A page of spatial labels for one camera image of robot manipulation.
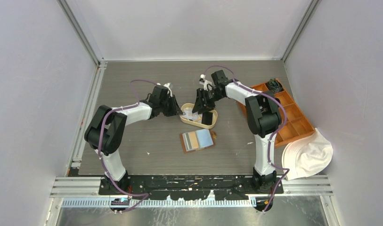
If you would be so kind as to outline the orange credit card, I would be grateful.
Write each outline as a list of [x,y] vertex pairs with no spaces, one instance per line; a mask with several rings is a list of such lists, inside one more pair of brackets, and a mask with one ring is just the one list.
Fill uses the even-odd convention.
[[192,149],[198,149],[199,143],[198,143],[198,139],[197,139],[195,131],[189,133],[189,139],[190,139],[191,148]]

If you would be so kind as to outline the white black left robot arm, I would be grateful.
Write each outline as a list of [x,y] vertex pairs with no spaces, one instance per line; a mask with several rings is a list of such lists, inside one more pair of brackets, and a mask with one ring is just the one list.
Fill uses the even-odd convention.
[[133,105],[118,108],[101,105],[89,123],[84,139],[103,161],[105,174],[113,179],[110,187],[117,194],[124,194],[129,188],[128,173],[118,151],[125,127],[160,114],[166,117],[182,114],[170,83],[156,84],[146,99]]

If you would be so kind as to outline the cream oval tray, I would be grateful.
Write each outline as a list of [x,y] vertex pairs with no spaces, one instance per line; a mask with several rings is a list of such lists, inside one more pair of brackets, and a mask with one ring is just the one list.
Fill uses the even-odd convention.
[[180,115],[180,120],[188,125],[200,127],[203,129],[212,129],[217,121],[218,113],[216,110],[212,110],[205,113],[193,113],[192,110],[194,108],[194,104],[185,103],[181,107],[181,111],[183,112]]

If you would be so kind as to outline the brown leather card holder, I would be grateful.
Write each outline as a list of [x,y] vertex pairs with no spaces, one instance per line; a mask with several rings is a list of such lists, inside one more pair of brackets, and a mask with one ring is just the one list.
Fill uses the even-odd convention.
[[215,146],[216,132],[210,129],[199,129],[179,135],[184,154],[200,151]]

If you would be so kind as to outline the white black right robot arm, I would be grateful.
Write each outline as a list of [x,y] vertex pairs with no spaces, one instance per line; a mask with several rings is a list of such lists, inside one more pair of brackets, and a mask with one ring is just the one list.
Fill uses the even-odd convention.
[[269,91],[257,91],[236,79],[229,79],[223,70],[211,74],[212,80],[200,75],[203,86],[196,91],[193,113],[205,113],[215,108],[215,103],[223,98],[233,99],[246,110],[249,130],[254,134],[256,160],[251,179],[252,187],[258,193],[267,192],[277,180],[277,172],[272,162],[275,139],[282,123],[279,102]]

